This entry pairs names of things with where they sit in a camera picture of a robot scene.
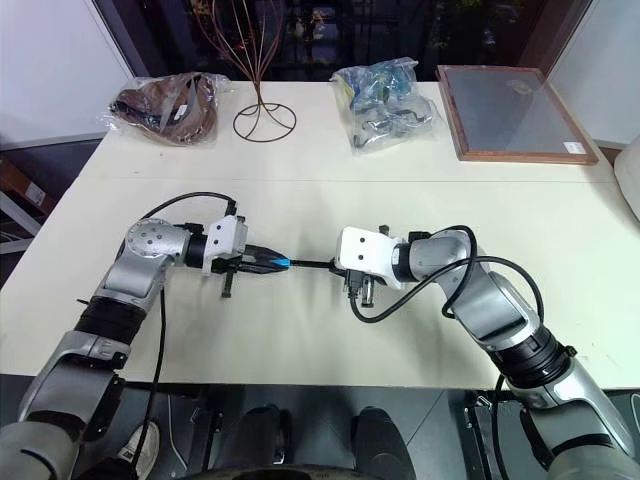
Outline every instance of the table surface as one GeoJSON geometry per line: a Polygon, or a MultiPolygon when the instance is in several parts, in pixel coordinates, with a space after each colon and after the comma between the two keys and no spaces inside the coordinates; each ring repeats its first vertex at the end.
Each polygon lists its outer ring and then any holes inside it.
{"type": "MultiPolygon", "coordinates": [[[[443,116],[437,84],[420,84],[443,116]]],[[[640,224],[606,160],[591,167],[459,162],[443,127],[366,156],[352,156],[331,88],[267,83],[265,97],[298,115],[287,138],[256,145],[231,129],[249,104],[247,84],[221,97],[214,145],[162,147],[111,132],[67,191],[0,295],[0,371],[34,375],[73,328],[137,218],[162,201],[212,190],[238,200],[248,241],[292,258],[334,256],[347,225],[392,233],[465,223],[487,254],[524,266],[545,299],[546,321],[605,388],[640,386],[633,255],[640,224]]],[[[210,223],[224,205],[194,199],[168,208],[169,221],[210,223]]],[[[505,273],[531,299],[526,284],[505,273]]],[[[163,382],[490,388],[497,370],[462,327],[440,315],[430,287],[376,325],[350,312],[341,279],[291,269],[239,274],[233,298],[222,277],[173,269],[167,281],[163,382]]],[[[377,305],[398,292],[378,289],[377,305]]],[[[122,375],[153,376],[158,305],[133,342],[122,375]]]]}

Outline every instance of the clear plastic bag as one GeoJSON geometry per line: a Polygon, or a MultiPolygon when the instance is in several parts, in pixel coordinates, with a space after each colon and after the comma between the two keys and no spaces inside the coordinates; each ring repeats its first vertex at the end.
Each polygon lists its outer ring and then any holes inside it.
{"type": "Polygon", "coordinates": [[[224,75],[200,72],[135,77],[116,95],[102,119],[112,129],[131,125],[166,145],[210,142],[217,132],[218,94],[229,86],[224,75]]]}
{"type": "Polygon", "coordinates": [[[354,151],[375,151],[431,132],[440,117],[433,101],[416,91],[417,64],[403,57],[332,75],[354,151]]]}

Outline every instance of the brown leather item in bag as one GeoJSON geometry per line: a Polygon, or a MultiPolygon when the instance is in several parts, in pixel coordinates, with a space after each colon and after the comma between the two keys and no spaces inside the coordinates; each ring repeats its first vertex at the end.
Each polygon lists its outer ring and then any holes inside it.
{"type": "Polygon", "coordinates": [[[149,137],[171,145],[198,143],[216,126],[213,79],[181,73],[122,90],[109,110],[149,137]]]}

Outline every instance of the sneaker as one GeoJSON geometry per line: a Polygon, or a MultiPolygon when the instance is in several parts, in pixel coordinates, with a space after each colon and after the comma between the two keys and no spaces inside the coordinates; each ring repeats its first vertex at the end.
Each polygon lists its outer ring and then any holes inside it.
{"type": "MultiPolygon", "coordinates": [[[[140,435],[142,435],[142,425],[133,432],[133,435],[131,435],[127,444],[120,449],[120,452],[118,452],[118,458],[122,458],[127,462],[131,462],[133,460],[138,443],[140,443],[140,435]]],[[[159,451],[160,429],[158,428],[158,424],[152,421],[149,422],[147,436],[144,439],[144,444],[142,445],[138,465],[136,465],[138,480],[146,480],[149,476],[153,469],[153,465],[156,463],[159,451]]]]}

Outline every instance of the white wall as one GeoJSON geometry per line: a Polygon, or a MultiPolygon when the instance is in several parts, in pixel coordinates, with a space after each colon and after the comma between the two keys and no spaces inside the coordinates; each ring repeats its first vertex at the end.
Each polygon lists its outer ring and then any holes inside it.
{"type": "Polygon", "coordinates": [[[594,0],[550,80],[591,137],[640,134],[640,1],[594,0]]]}
{"type": "Polygon", "coordinates": [[[2,148],[99,138],[130,77],[90,0],[0,0],[2,148]]]}

